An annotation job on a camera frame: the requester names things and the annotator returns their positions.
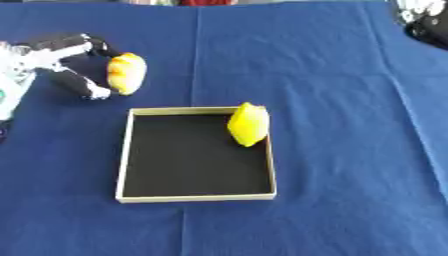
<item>tray rim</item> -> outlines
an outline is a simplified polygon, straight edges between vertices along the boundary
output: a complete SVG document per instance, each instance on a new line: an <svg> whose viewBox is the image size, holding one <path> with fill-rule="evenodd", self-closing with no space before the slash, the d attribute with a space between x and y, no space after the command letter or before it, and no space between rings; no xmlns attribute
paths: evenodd
<svg viewBox="0 0 448 256"><path fill-rule="evenodd" d="M132 144L132 134L135 116L151 115L205 115L205 114L232 114L238 107L168 107L168 108L131 108L128 112L126 131L123 140L121 161L115 191L115 199L120 203L156 203L156 202L189 202L189 201L227 201L227 200L272 200L277 196L277 180L274 168L270 134L266 137L266 159L269 171L270 192L259 194L232 194L232 195L197 195L197 196L123 196L126 181L129 151Z"/></svg>

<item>red fabric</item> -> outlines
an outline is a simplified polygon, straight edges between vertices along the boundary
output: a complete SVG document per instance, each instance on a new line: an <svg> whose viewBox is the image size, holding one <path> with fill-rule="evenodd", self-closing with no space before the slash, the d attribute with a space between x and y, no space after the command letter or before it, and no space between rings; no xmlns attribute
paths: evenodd
<svg viewBox="0 0 448 256"><path fill-rule="evenodd" d="M181 0L181 5L207 6L207 5L230 5L232 0Z"/></svg>

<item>black tray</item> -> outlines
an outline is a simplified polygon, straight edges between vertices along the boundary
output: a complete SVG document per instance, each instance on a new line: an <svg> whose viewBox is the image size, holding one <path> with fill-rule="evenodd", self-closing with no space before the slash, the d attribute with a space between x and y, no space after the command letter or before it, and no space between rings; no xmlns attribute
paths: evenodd
<svg viewBox="0 0 448 256"><path fill-rule="evenodd" d="M237 144L227 130L234 110L131 110L117 199L272 199L276 186L269 138L250 148Z"/></svg>

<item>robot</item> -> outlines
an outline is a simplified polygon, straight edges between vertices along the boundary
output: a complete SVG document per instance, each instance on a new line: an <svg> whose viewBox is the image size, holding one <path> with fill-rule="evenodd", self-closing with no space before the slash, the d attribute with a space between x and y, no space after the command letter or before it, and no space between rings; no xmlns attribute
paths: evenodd
<svg viewBox="0 0 448 256"><path fill-rule="evenodd" d="M111 59L109 88L97 85L61 62L80 55ZM99 100L134 93L143 82L146 64L139 56L122 54L103 39L88 34L56 35L18 44L0 41L0 142L6 138L14 110L40 70L80 97Z"/></svg>
<svg viewBox="0 0 448 256"><path fill-rule="evenodd" d="M405 26L425 16L439 15L445 3L445 0L390 0L398 21Z"/></svg>

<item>blue tablecloth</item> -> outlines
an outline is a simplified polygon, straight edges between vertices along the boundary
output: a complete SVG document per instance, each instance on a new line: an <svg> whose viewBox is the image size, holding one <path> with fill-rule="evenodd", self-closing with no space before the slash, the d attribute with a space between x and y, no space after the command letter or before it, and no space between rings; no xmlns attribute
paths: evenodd
<svg viewBox="0 0 448 256"><path fill-rule="evenodd" d="M36 81L0 146L0 255L448 254L448 52L386 4L0 5L2 39L57 32L144 56L148 79L102 102ZM274 201L114 200L127 109L243 101L272 115Z"/></svg>

